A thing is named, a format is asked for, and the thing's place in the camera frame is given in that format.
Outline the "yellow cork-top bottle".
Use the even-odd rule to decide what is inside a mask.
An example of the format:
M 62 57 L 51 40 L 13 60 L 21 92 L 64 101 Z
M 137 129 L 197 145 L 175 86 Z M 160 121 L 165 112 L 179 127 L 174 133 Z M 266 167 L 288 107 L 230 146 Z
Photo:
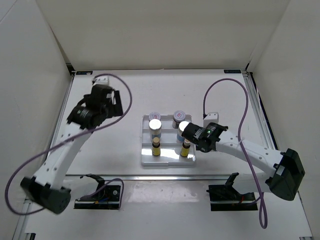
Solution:
M 159 156 L 161 154 L 161 148 L 160 148 L 160 138 L 154 137 L 152 139 L 152 155 L 153 156 Z
M 180 156 L 183 158 L 186 158 L 189 155 L 190 147 L 191 147 L 191 142 L 189 140 L 185 139 L 182 143 L 182 147 L 180 150 Z

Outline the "silver-lid shaker bottle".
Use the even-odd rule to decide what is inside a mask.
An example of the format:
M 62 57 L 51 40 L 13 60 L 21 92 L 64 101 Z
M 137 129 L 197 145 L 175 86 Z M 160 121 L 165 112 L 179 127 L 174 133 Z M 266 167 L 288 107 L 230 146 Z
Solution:
M 148 124 L 150 139 L 161 138 L 162 135 L 162 122 L 159 119 L 152 119 Z
M 178 143 L 184 142 L 185 138 L 182 136 L 182 134 L 189 123 L 190 123 L 189 121 L 182 121 L 179 123 L 178 129 L 177 129 L 177 135 L 176 135 L 176 141 Z

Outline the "white-lid spice jar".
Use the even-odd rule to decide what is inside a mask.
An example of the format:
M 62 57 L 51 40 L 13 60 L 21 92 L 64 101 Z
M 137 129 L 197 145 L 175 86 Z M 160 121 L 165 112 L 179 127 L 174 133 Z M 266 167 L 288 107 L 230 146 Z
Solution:
M 172 127 L 174 129 L 177 129 L 179 127 L 179 124 L 183 122 L 186 118 L 186 114 L 182 110 L 177 110 L 173 113 L 173 119 L 172 119 Z
M 156 119 L 156 120 L 161 120 L 161 115 L 160 115 L 158 112 L 156 112 L 156 111 L 151 112 L 151 113 L 148 115 L 148 120 L 149 120 L 149 121 L 154 120 L 154 119 Z

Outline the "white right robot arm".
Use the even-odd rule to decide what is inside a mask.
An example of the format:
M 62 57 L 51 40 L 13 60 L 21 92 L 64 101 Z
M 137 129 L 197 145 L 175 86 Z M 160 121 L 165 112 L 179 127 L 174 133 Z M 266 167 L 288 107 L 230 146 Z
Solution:
M 227 126 L 211 122 L 201 127 L 186 124 L 182 137 L 203 153 L 225 153 L 241 159 L 264 172 L 261 180 L 269 192 L 280 199 L 293 201 L 305 176 L 299 154 L 288 148 L 285 152 L 266 148 L 248 140 L 239 140 Z

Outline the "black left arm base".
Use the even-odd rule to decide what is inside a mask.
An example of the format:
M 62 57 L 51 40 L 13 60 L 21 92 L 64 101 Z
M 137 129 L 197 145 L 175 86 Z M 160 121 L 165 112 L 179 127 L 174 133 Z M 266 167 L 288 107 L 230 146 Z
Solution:
M 97 183 L 96 191 L 90 197 L 75 200 L 75 210 L 120 210 L 124 195 L 124 181 L 121 178 L 105 180 L 95 174 L 87 174 Z

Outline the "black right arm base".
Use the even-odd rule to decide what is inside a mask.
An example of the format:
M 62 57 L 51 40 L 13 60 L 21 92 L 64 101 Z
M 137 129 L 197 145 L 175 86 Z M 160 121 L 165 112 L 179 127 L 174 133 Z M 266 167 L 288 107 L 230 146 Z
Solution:
M 232 186 L 209 185 L 210 210 L 212 212 L 257 211 L 257 200 L 253 192 L 241 194 Z

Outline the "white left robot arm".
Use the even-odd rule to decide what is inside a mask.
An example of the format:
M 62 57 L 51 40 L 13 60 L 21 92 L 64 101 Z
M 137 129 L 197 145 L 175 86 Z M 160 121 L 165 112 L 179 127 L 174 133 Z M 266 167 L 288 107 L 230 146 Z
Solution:
M 24 177 L 21 188 L 34 203 L 58 215 L 74 199 L 100 200 L 105 180 L 86 174 L 79 180 L 66 181 L 66 173 L 83 144 L 106 119 L 123 115 L 120 92 L 105 84 L 93 85 L 67 117 L 60 147 L 51 150 L 32 177 Z

